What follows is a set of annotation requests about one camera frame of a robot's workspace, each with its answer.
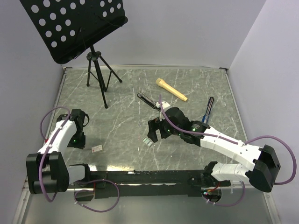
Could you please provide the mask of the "black stapler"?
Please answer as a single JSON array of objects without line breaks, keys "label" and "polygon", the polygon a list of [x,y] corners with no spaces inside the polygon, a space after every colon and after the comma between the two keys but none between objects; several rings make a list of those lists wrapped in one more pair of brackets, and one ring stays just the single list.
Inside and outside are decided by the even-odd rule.
[{"label": "black stapler", "polygon": [[143,92],[139,92],[138,94],[137,94],[137,97],[140,99],[140,100],[142,100],[143,102],[145,102],[148,106],[150,106],[151,108],[153,108],[153,109],[155,109],[155,110],[158,110],[158,111],[160,111],[161,109],[160,109],[160,106],[159,105],[157,105],[157,103],[154,101],[154,100],[152,100],[152,99],[150,99],[149,97],[147,97]]}]

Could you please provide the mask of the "grey staple strip block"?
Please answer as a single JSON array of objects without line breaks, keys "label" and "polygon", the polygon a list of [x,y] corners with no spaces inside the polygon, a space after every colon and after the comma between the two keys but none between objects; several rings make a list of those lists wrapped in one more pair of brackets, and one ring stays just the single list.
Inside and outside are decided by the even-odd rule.
[{"label": "grey staple strip block", "polygon": [[152,142],[150,139],[148,139],[148,138],[144,138],[142,141],[143,141],[143,143],[144,143],[145,145],[147,145],[148,147],[151,147],[152,144],[153,144],[153,142]]}]

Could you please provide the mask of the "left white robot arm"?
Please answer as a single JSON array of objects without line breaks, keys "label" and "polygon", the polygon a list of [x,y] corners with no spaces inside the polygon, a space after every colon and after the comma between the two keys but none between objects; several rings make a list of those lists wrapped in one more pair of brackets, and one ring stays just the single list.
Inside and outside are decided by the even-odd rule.
[{"label": "left white robot arm", "polygon": [[92,183],[87,164],[66,166],[64,154],[68,147],[84,149],[86,126],[89,116],[81,109],[73,109],[57,118],[56,126],[43,147],[26,158],[28,188],[31,194],[56,194],[65,192],[76,182],[86,188]]}]

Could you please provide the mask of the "small staple box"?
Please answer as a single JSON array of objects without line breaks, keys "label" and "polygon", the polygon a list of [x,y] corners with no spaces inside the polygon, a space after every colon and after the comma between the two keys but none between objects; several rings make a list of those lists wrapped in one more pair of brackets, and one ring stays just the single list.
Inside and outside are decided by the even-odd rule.
[{"label": "small staple box", "polygon": [[91,150],[93,153],[101,152],[101,151],[103,151],[103,147],[102,147],[102,145],[97,145],[97,146],[92,147]]}]

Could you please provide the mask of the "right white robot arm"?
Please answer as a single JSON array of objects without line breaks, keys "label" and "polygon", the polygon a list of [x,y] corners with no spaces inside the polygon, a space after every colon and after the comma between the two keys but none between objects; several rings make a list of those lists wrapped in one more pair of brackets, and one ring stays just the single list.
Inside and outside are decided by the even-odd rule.
[{"label": "right white robot arm", "polygon": [[245,144],[197,120],[189,120],[177,107],[171,107],[159,117],[148,121],[148,138],[157,142],[157,133],[166,139],[179,136],[184,142],[214,150],[236,161],[236,164],[211,162],[204,181],[214,186],[223,181],[248,182],[262,192],[271,192],[280,170],[273,147]]}]

